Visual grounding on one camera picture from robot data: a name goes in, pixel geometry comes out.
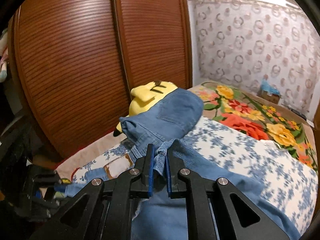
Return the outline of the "beige bed sheet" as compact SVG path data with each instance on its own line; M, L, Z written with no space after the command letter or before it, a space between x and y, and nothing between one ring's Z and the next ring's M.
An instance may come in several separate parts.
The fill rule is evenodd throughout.
M81 149L70 158L63 161L57 168L57 172L61 178L71 180L73 172L80 167L83 167L96 157L102 155L107 150L120 144L126 138L126 135L121 134L117 137L113 133L109 133L98 139L87 147Z

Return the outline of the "colourful floral bed blanket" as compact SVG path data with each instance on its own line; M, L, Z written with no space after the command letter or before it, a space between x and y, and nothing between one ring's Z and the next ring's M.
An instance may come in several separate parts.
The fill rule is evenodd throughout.
M243 90L207 81L190 89L204 102L203 116L257 140L272 140L291 157L318 171L310 125L288 109Z

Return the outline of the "cardboard box with blue cloth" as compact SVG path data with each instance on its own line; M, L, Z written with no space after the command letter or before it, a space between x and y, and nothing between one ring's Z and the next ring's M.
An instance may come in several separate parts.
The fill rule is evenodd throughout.
M266 79L262 80L257 96L276 105L279 103L281 98L279 90L271 86Z

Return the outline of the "circle patterned curtain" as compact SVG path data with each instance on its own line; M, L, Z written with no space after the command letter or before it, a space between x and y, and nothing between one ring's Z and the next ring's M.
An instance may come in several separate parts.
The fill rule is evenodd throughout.
M302 10L255 0L189 0L200 76L257 93L313 119L319 101L319 34Z

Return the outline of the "brown louvered wardrobe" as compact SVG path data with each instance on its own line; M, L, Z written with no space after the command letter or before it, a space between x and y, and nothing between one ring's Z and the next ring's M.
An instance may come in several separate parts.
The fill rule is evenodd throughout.
M193 83L187 0L25 0L8 51L23 108L56 162L112 132L131 89Z

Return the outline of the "yellow plush toy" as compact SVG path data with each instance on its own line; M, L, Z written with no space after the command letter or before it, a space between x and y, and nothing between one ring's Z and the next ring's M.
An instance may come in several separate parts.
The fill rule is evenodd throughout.
M133 88L130 93L133 100L130 103L127 117L148 111L177 88L175 84L167 81L152 81L146 85Z

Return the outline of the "blue denim jeans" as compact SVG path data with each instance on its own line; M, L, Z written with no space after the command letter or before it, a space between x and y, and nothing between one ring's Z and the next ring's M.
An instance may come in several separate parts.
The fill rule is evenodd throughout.
M183 137L190 132L202 115L203 101L184 89L176 89L148 111L122 118L124 133L134 145L130 158L136 161L146 154L148 144L154 144L159 152L155 156L158 178L155 193L141 202L141 210L132 222L132 239L188 239L187 211L185 199L170 199L164 188L164 159L167 149L172 147L176 157L185 166L201 177L216 180L228 179L251 202L259 207L274 222L281 233L290 239L299 239L300 233L279 209L261 198L262 184L254 179L230 172L205 159Z

